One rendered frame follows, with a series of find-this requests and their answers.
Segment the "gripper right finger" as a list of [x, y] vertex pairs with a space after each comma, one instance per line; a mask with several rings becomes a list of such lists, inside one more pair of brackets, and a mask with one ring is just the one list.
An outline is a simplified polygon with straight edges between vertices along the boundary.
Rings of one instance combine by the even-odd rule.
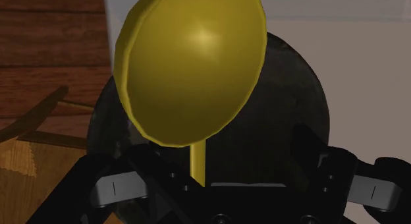
[[373, 164], [325, 144], [306, 125], [296, 125], [290, 146], [309, 180], [301, 224], [355, 224], [343, 213], [360, 204], [379, 224], [411, 224], [411, 163], [379, 157]]

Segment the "black round bowl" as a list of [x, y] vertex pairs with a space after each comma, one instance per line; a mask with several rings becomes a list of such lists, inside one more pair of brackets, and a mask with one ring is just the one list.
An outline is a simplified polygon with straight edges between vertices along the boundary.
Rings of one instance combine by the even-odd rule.
[[[246, 105], [206, 140], [205, 183], [281, 183], [297, 191], [309, 179], [290, 154], [295, 124], [309, 126], [326, 144], [329, 109], [321, 83], [304, 58], [267, 33], [265, 63]], [[96, 102], [87, 134], [87, 154], [121, 156], [149, 143], [128, 120], [111, 76]], [[124, 224], [145, 224], [143, 201], [120, 202], [114, 214]]]

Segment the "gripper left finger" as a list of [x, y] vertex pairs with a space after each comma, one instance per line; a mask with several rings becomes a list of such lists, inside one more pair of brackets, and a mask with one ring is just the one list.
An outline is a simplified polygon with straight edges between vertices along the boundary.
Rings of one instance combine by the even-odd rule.
[[206, 224], [203, 187], [148, 145], [114, 159], [81, 157], [27, 224], [104, 224], [115, 205], [146, 197], [148, 224]]

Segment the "yellow spoon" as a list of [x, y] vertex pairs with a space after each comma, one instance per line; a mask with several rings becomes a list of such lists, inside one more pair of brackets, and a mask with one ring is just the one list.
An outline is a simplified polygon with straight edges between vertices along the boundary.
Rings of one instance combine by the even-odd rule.
[[203, 184], [206, 140], [248, 101], [266, 45], [260, 0], [138, 0], [115, 45], [119, 99], [144, 138], [190, 148]]

